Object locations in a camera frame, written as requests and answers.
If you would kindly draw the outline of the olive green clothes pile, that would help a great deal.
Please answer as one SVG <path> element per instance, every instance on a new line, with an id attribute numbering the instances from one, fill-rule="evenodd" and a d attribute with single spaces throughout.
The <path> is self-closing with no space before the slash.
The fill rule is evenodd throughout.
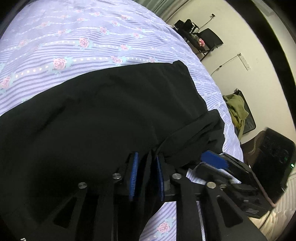
<path id="1" fill-rule="evenodd" d="M 226 102 L 232 123 L 237 130 L 237 137 L 241 140 L 244 132 L 245 121 L 249 115 L 244 108 L 245 102 L 243 98 L 237 94 L 224 95 L 223 99 Z"/>

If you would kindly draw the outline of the black pants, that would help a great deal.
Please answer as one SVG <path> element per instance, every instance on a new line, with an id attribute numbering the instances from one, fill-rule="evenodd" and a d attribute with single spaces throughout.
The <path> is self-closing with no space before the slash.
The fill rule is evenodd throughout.
<path id="1" fill-rule="evenodd" d="M 1 240 L 76 240 L 88 184 L 138 153 L 139 237 L 162 206 L 156 156 L 189 168 L 222 152 L 224 122 L 181 62 L 92 71 L 1 116 Z"/>

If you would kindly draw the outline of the black folding chair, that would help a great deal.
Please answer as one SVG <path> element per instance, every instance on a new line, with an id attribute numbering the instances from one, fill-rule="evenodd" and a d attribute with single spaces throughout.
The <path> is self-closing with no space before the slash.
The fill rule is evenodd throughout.
<path id="1" fill-rule="evenodd" d="M 215 34 L 210 28 L 206 28 L 205 30 L 199 33 L 193 33 L 193 36 L 198 37 L 204 41 L 204 51 L 200 51 L 204 56 L 201 58 L 201 61 L 207 57 L 214 49 L 223 45 L 223 41 Z"/>

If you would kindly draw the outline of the purple floral bed sheet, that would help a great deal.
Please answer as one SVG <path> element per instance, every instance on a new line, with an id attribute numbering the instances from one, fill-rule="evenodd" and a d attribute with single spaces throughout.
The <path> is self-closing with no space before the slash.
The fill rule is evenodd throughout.
<path id="1" fill-rule="evenodd" d="M 208 110 L 224 122 L 221 153 L 242 151 L 220 89 L 168 24 L 133 1 L 21 1 L 1 24 L 1 116 L 80 75 L 108 68 L 181 61 Z M 176 172 L 204 185 L 190 168 Z M 177 240 L 177 204 L 163 201 L 139 240 Z"/>

